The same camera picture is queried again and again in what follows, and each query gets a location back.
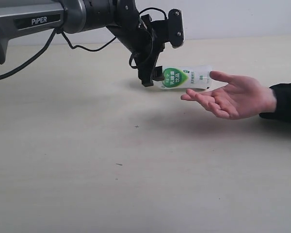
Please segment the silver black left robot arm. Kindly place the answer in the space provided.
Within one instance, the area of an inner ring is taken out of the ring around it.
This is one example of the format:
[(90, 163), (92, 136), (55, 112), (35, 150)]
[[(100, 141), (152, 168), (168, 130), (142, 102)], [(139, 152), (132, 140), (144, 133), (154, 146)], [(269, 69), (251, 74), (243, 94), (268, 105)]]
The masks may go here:
[(164, 49), (149, 16), (142, 16), (133, 0), (0, 0), (0, 64), (11, 39), (51, 30), (42, 49), (32, 58), (0, 75), (6, 79), (42, 55), (57, 34), (67, 37), (107, 28), (130, 52), (129, 65), (145, 87), (163, 79), (156, 65)]

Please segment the black sleeved forearm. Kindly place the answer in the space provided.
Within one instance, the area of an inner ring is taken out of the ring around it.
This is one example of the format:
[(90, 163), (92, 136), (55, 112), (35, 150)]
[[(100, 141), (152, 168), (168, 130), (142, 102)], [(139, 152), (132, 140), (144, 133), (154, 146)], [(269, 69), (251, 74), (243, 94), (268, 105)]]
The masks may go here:
[(291, 124), (291, 83), (279, 83), (270, 88), (276, 98), (275, 111), (260, 113), (259, 117)]

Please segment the person's open right hand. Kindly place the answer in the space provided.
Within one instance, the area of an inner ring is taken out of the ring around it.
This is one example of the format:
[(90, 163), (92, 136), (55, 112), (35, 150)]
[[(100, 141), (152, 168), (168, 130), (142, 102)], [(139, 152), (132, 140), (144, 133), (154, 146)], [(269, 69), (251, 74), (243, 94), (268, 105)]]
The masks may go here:
[(220, 71), (211, 71), (210, 78), (226, 85), (207, 92), (187, 89), (180, 99), (197, 102), (216, 117), (228, 120), (275, 112), (277, 100), (273, 90), (258, 80)]

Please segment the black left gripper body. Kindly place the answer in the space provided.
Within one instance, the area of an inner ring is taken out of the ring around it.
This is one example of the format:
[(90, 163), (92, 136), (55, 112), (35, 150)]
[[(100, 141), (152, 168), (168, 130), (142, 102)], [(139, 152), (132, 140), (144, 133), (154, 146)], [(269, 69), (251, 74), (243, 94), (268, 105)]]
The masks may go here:
[(138, 75), (153, 75), (158, 56), (169, 41), (167, 20), (144, 20), (132, 36), (129, 65)]

